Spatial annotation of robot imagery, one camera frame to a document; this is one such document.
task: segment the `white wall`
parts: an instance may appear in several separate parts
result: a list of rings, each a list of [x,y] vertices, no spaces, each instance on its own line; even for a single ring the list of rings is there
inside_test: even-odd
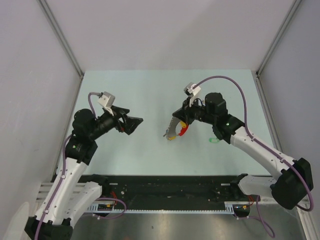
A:
[[[48,0],[87,70],[259,67],[294,0]]]
[[[0,4],[0,238],[49,180],[80,79],[35,0]]]
[[[303,1],[261,78],[284,151],[311,163],[320,220],[319,12],[320,1]]]

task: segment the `purple cable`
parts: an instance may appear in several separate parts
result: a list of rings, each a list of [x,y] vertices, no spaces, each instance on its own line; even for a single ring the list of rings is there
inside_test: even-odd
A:
[[[67,141],[71,138],[71,136],[72,136],[72,135],[67,136],[66,139],[65,139],[64,142],[63,142],[63,146],[62,146],[62,172],[61,172],[61,176],[65,175],[65,173],[66,173],[66,167],[67,167],[67,163],[66,163],[66,145],[67,145]],[[63,180],[64,180],[64,179],[63,179],[62,177],[60,177],[58,184],[56,185],[56,187],[55,187],[55,189],[54,189],[54,191],[53,191],[53,193],[52,193],[49,201],[47,202],[47,204],[46,204],[46,206],[45,206],[45,209],[44,209],[44,211],[43,211],[43,213],[42,213],[42,216],[41,216],[41,218],[40,218],[40,221],[39,221],[38,226],[37,226],[36,231],[35,231],[34,240],[38,240],[40,228],[41,228],[41,225],[42,225],[42,223],[43,223],[43,221],[44,221],[44,219],[45,219],[45,216],[46,216],[45,211],[47,211],[47,210],[50,208],[50,205],[51,205],[52,201],[54,200],[54,198],[55,198],[55,196],[56,196],[56,194],[57,194],[57,192],[58,192],[58,190],[59,190],[59,188],[60,188]]]
[[[101,96],[101,93],[100,93],[100,92],[89,92],[89,94],[88,94],[88,102],[89,102],[91,111],[92,111],[92,113],[93,113],[93,115],[94,115],[94,118],[96,118],[95,108],[94,108],[94,106],[92,105],[92,102],[91,102],[91,96],[92,96],[92,95],[95,95],[95,96],[100,97],[100,96]]]
[[[259,222],[262,223],[264,230],[266,231],[266,233],[272,238],[274,239],[276,237],[275,231],[272,229],[272,227],[262,218],[261,214],[260,214],[260,207],[258,202],[260,201],[260,196],[256,197],[256,210],[258,212],[259,217],[256,216],[244,216],[244,217],[238,217],[236,214],[234,214],[234,216],[236,217],[236,219],[254,219],[257,220]]]
[[[257,144],[259,144],[261,147],[263,147],[264,149],[268,150],[270,153],[272,153],[273,155],[275,155],[279,160],[283,161],[284,164],[286,164],[300,179],[300,181],[302,182],[305,190],[306,190],[306,194],[308,195],[309,198],[309,202],[310,202],[310,207],[309,208],[304,208],[300,205],[297,205],[298,208],[300,208],[301,210],[304,210],[306,212],[311,212],[314,209],[314,199],[311,195],[311,192],[309,190],[309,187],[306,183],[306,181],[304,180],[304,178],[301,176],[301,174],[290,164],[288,163],[285,159],[283,159],[278,153],[276,153],[275,151],[273,151],[270,147],[268,147],[267,145],[263,144],[261,141],[259,141],[258,139],[254,138],[254,136],[251,134],[251,132],[249,131],[248,128],[248,121],[247,121],[247,101],[246,101],[246,97],[244,94],[244,91],[241,89],[241,87],[239,86],[239,84],[233,80],[230,77],[227,76],[221,76],[221,75],[217,75],[217,76],[210,76],[207,77],[206,79],[200,81],[198,84],[196,84],[193,89],[195,89],[196,87],[198,87],[199,85],[203,84],[204,82],[210,80],[210,79],[227,79],[229,81],[231,81],[234,85],[236,85],[236,87],[239,89],[241,96],[242,96],[242,100],[243,100],[243,106],[244,106],[244,127],[245,127],[245,131],[246,133],[249,135],[249,137],[255,141]]]
[[[124,210],[119,213],[118,215],[116,216],[110,216],[110,217],[107,217],[107,216],[98,216],[98,218],[101,218],[101,219],[117,219],[119,217],[121,217],[123,214],[125,214],[125,212],[127,211],[127,205],[125,204],[124,201],[120,200],[120,199],[117,199],[117,198],[112,198],[112,197],[101,197],[101,198],[98,198],[97,201],[99,200],[106,200],[106,201],[115,201],[115,202],[119,202],[123,205],[124,207]]]

